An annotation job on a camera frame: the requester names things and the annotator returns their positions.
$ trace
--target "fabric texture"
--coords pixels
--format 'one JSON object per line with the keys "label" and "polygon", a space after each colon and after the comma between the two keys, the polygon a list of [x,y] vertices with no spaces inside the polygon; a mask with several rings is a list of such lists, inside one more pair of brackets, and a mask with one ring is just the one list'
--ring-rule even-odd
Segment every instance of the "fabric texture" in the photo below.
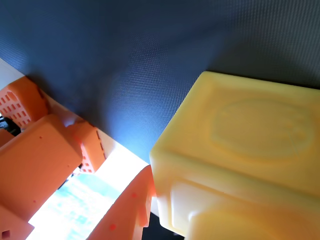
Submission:
{"label": "fabric texture", "polygon": [[205,70],[320,88],[318,0],[2,0],[0,58],[149,162]]}

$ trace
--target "yellow cube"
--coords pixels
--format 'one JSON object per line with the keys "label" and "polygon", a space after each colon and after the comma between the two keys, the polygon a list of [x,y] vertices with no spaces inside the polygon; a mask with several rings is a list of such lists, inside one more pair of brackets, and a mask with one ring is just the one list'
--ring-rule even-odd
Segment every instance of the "yellow cube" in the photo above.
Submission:
{"label": "yellow cube", "polygon": [[150,153],[160,223],[190,240],[318,240],[319,146],[319,90],[204,72]]}

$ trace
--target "small hole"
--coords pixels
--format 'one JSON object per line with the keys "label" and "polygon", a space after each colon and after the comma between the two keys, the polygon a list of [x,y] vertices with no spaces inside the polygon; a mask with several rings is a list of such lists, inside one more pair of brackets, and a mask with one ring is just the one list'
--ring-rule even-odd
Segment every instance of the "small hole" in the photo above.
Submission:
{"label": "small hole", "polygon": [[2,239],[9,239],[10,238],[10,230],[3,231],[1,235]]}
{"label": "small hole", "polygon": [[114,231],[114,230],[116,230],[116,228],[117,228],[117,226],[114,223],[109,226],[110,231]]}
{"label": "small hole", "polygon": [[99,136],[98,130],[96,131],[96,135],[98,136],[98,139],[100,140],[100,136]]}
{"label": "small hole", "polygon": [[17,97],[11,92],[11,91],[7,91],[6,94],[8,94],[9,98],[13,101],[17,101]]}

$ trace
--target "orange slotted part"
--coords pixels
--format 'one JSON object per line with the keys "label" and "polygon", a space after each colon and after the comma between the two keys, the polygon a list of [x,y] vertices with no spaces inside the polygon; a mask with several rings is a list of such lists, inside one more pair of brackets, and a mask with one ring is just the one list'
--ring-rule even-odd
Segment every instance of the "orange slotted part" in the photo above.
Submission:
{"label": "orange slotted part", "polygon": [[0,239],[24,240],[33,230],[27,221],[0,205]]}
{"label": "orange slotted part", "polygon": [[156,195],[151,166],[142,169],[104,215],[87,240],[141,240]]}
{"label": "orange slotted part", "polygon": [[10,132],[1,128],[0,129],[0,148],[13,138],[14,136]]}
{"label": "orange slotted part", "polygon": [[47,115],[48,108],[37,85],[24,76],[0,91],[0,113],[26,128]]}
{"label": "orange slotted part", "polygon": [[81,161],[58,117],[44,116],[0,147],[0,204],[28,221]]}
{"label": "orange slotted part", "polygon": [[81,146],[82,172],[95,173],[106,160],[98,129],[87,121],[69,125],[67,129]]}

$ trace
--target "plastic piece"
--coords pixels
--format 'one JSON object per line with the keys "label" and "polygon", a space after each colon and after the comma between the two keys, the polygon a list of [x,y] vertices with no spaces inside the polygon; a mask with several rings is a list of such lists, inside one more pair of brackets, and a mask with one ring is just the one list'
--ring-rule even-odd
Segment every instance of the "plastic piece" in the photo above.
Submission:
{"label": "plastic piece", "polygon": [[0,239],[25,240],[34,227],[0,205]]}
{"label": "plastic piece", "polygon": [[0,148],[5,145],[7,142],[12,140],[14,136],[7,130],[0,128]]}
{"label": "plastic piece", "polygon": [[24,76],[0,91],[0,113],[26,128],[47,115],[48,108],[37,85]]}
{"label": "plastic piece", "polygon": [[0,148],[0,203],[28,221],[81,161],[65,126],[44,116]]}
{"label": "plastic piece", "polygon": [[67,129],[81,146],[81,171],[88,174],[95,173],[106,160],[98,129],[87,121],[75,123]]}
{"label": "plastic piece", "polygon": [[204,72],[154,145],[162,226],[186,240],[320,239],[320,91]]}
{"label": "plastic piece", "polygon": [[141,240],[156,195],[151,166],[142,169],[104,215],[87,240]]}

